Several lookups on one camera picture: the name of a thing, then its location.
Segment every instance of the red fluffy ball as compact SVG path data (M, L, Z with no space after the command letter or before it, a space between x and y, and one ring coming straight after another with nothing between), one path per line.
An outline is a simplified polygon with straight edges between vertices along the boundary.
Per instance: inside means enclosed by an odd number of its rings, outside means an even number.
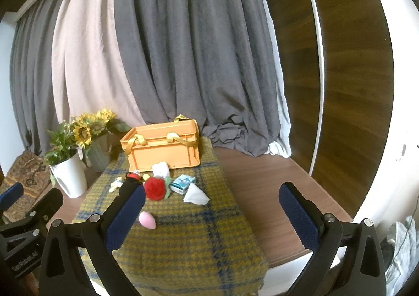
M162 200L166 194L166 185L161 178L148 178L144 183L145 195L152 201Z

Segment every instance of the white flower pot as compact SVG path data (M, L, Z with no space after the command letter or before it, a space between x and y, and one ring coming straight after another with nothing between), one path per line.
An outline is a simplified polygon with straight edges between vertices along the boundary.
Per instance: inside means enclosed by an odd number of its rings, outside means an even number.
M87 191L82 161L77 153L71 159L51 165L50 168L58 184L70 198L80 197Z
M103 172L111 161L108 134L93 140L87 157L96 172Z

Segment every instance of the gray curtain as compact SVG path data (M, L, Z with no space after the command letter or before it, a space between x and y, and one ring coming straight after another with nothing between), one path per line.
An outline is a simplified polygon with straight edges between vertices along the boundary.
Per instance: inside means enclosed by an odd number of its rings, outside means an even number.
M13 110L26 149L44 155L57 125L51 48L62 0L37 0L18 21L10 66Z
M262 0L114 0L118 45L146 123L178 114L214 146L259 156L278 138Z

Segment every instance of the small toy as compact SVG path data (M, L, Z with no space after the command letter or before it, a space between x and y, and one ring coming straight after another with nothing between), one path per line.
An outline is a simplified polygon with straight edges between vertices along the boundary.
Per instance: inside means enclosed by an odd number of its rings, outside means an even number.
M118 177L115 179L115 181L113 183L111 183L111 187L109 189L109 192L112 193L113 191L116 191L117 189L119 189L122 184L124 183L124 178L123 177Z
M176 193L184 195L189 187L189 184L195 181L195 177L182 174L177 177L169 186L170 189Z
M127 177L127 178L128 178L128 177L131 177L131 178L134 178L134 179L136 179L136 180L138 180L138 181L141 181L141 180L142 180L141 173L139 173L139 171L137 171L137 170L135 170L135 171L133 171L133 172L129 172L129 173L127 173L127 174L126 174L126 177Z
M145 195L152 201L162 200L166 194L164 179L151 177L144 183Z
M138 220L142 226L145 228L149 228L150 230L154 230L156 228L156 220L154 217L148 212L141 212L138 216Z
M206 205L210 199L201 191L201 189L193 182L189 184L188 191L186 192L184 202L191 202L196 205Z
M155 177L162 177L162 178L170 177L169 166L167 166L167 163L164 161L154 164L152 166L152 169L153 169L153 175Z

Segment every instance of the plaid tablecloth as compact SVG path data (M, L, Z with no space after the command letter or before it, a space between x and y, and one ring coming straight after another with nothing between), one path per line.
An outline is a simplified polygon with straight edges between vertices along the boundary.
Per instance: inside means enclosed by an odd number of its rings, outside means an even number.
M167 200L147 200L143 210L154 215L157 228L148 230L136 221L122 248L113 251L144 296L256 295L268 270L209 139L201 138L200 154L198 167L170 173L195 176L196 185L210 198L208 204L184 203L177 193ZM74 222L103 213L117 194L108 193L110 184L128 168L121 153L93 185ZM85 251L82 259L92 280L101 284Z

